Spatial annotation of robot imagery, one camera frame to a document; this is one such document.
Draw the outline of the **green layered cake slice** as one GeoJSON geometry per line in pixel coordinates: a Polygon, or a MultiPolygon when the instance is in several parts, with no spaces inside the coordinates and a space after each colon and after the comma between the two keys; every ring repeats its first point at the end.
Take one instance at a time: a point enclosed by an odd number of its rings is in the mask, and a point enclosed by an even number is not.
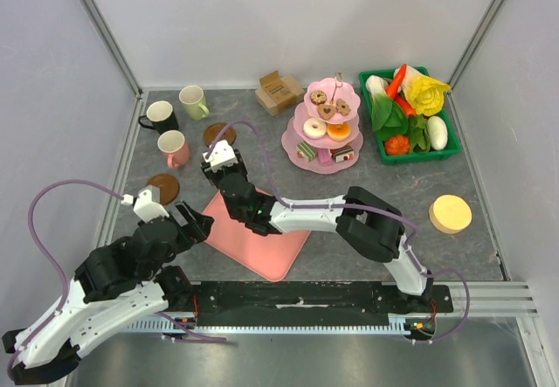
{"type": "Polygon", "coordinates": [[[307,142],[300,142],[297,144],[297,156],[305,159],[307,162],[312,162],[317,157],[317,151],[307,142]]]}

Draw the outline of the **small orange glazed donut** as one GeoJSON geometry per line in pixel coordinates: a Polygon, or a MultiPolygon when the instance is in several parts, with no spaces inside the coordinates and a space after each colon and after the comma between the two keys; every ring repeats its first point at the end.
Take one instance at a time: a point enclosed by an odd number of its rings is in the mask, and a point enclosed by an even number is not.
{"type": "Polygon", "coordinates": [[[352,127],[347,122],[327,125],[328,137],[336,142],[343,142],[347,140],[351,132],[352,127]]]}

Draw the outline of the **heart shaped cookie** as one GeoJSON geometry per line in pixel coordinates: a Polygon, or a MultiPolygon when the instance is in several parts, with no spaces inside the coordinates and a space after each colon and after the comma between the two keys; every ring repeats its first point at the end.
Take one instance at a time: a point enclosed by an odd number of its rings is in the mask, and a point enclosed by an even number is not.
{"type": "Polygon", "coordinates": [[[329,121],[336,114],[336,106],[329,104],[320,104],[317,106],[319,116],[324,121],[329,121]]]}

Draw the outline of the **small chocolate nut donut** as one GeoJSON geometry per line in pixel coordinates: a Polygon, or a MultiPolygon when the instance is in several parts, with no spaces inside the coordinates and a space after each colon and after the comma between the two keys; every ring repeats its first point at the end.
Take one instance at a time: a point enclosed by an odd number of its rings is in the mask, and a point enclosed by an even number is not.
{"type": "Polygon", "coordinates": [[[328,100],[326,93],[322,90],[314,90],[310,94],[310,100],[313,104],[319,106],[325,104],[328,100]]]}

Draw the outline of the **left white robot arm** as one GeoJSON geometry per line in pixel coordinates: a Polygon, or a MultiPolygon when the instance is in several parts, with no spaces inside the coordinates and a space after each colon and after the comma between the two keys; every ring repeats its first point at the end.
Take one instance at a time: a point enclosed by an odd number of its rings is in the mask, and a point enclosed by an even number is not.
{"type": "Polygon", "coordinates": [[[49,384],[74,371],[111,336],[145,315],[181,311],[193,287],[173,260],[204,242],[215,220],[176,204],[172,214],[138,224],[130,236],[98,247],[76,269],[61,297],[28,328],[2,337],[16,385],[49,384]]]}

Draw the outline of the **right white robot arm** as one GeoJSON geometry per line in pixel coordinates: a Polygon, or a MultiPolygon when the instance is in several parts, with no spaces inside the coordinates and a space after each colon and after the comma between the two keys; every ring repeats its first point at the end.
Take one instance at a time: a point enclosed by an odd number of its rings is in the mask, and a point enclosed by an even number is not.
{"type": "Polygon", "coordinates": [[[431,302],[430,272],[411,250],[417,230],[401,212],[362,187],[327,199],[292,200],[260,192],[249,182],[240,152],[220,141],[203,154],[201,170],[218,189],[229,218],[267,237],[296,231],[338,234],[365,259],[382,263],[413,312],[431,302]]]}

